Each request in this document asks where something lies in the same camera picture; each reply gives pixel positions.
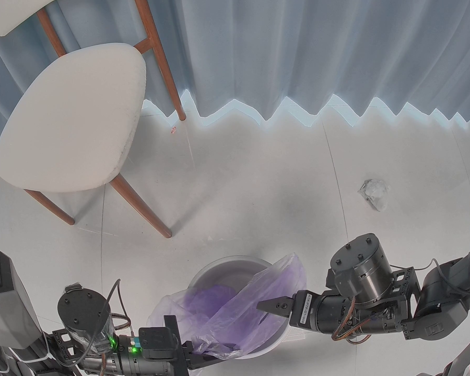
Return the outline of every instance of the floor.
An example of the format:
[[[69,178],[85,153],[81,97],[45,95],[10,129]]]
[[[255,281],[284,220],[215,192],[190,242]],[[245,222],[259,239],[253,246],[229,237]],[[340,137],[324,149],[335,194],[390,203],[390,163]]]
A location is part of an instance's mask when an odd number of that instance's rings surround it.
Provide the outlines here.
[[[187,120],[175,128],[143,111],[122,174],[171,227],[169,240],[110,186],[49,194],[75,216],[70,227],[0,179],[0,249],[12,257],[42,327],[61,328],[57,300],[77,281],[107,294],[121,278],[137,329],[161,297],[185,289],[203,266],[228,255],[275,262],[294,251],[308,288],[322,292],[332,254],[367,232],[399,266],[470,251],[470,123],[410,106],[395,117],[373,102],[354,127],[340,114],[349,110],[341,103],[305,126],[288,104],[260,124],[239,108],[203,125],[188,98]],[[357,193],[370,178],[390,186],[385,212]],[[112,305],[119,310],[118,299]],[[393,334],[352,346],[328,335],[293,334],[267,355],[203,375],[435,374],[470,341],[470,314],[437,342]]]

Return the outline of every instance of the chair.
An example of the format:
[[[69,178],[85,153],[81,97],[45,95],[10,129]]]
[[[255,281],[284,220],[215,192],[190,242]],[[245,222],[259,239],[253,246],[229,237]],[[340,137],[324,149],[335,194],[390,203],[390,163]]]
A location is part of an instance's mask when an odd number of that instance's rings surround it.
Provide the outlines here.
[[[186,118],[148,2],[134,0],[147,35],[134,47],[108,43],[67,54],[44,8],[52,1],[0,0],[0,36],[36,13],[59,57],[33,81],[5,125],[0,177],[69,225],[75,220],[42,192],[84,191],[109,183],[169,238],[171,231],[120,174],[144,100],[142,53],[153,49],[178,116]]]

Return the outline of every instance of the blue curtain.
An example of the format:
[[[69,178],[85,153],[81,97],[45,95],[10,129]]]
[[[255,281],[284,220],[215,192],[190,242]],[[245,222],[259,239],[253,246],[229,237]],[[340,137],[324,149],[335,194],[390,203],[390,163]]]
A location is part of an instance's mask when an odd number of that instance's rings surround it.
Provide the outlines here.
[[[270,118],[286,96],[316,114],[332,94],[362,115],[373,97],[470,120],[470,0],[148,0],[179,93],[201,116],[232,99]],[[47,11],[67,51],[136,44],[133,0],[57,0]],[[173,106],[152,52],[146,98]],[[0,132],[56,59],[36,16],[0,38]]]

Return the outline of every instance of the crumpled trash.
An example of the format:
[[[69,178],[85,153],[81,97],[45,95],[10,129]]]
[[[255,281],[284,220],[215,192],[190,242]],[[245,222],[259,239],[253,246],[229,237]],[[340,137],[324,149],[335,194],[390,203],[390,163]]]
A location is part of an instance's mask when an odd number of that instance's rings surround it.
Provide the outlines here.
[[[296,254],[289,254],[255,274],[238,294],[214,285],[163,297],[147,326],[162,327],[163,315],[176,315],[181,340],[192,341],[195,354],[230,360],[254,351],[289,321],[257,310],[259,301],[292,297],[305,288],[305,269]]]
[[[378,212],[383,212],[389,205],[389,187],[381,179],[368,179],[359,189],[366,201]]]

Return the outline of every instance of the curtain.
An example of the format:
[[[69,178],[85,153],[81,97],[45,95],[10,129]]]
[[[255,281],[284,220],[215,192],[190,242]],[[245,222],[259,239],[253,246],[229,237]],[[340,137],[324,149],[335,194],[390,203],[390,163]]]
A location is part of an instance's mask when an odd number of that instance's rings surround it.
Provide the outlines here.
[[[148,0],[177,89],[201,116],[232,99],[269,119],[284,97],[316,114],[333,94],[362,115],[374,97],[395,113],[470,120],[470,0]],[[133,0],[57,0],[47,11],[66,50],[136,44]],[[146,98],[173,106],[153,53]],[[0,132],[56,54],[36,16],[0,38]]]

